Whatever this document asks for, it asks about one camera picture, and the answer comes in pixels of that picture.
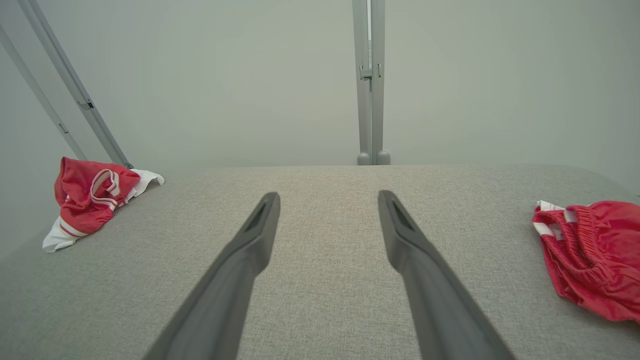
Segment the textured fabric surface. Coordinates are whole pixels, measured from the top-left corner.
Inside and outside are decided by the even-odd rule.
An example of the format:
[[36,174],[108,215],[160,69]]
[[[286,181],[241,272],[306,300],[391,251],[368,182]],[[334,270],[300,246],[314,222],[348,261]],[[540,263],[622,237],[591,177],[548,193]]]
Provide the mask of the textured fabric surface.
[[282,210],[255,281],[239,359],[419,359],[378,190],[396,193],[519,359],[637,359],[640,327],[556,295],[536,200],[638,203],[607,178],[555,166],[213,169],[165,175],[55,254],[40,239],[0,263],[2,359],[138,359],[260,197]]

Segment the red and white clothing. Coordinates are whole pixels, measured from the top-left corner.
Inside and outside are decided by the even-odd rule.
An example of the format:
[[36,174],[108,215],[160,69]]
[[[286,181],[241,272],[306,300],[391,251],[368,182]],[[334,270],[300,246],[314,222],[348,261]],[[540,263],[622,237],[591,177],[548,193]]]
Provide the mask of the red and white clothing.
[[42,248],[54,252],[96,232],[116,208],[145,191],[149,182],[164,179],[146,170],[129,170],[116,164],[62,158],[54,185],[60,216]]
[[558,295],[608,320],[640,323],[640,206],[539,201],[533,225]]

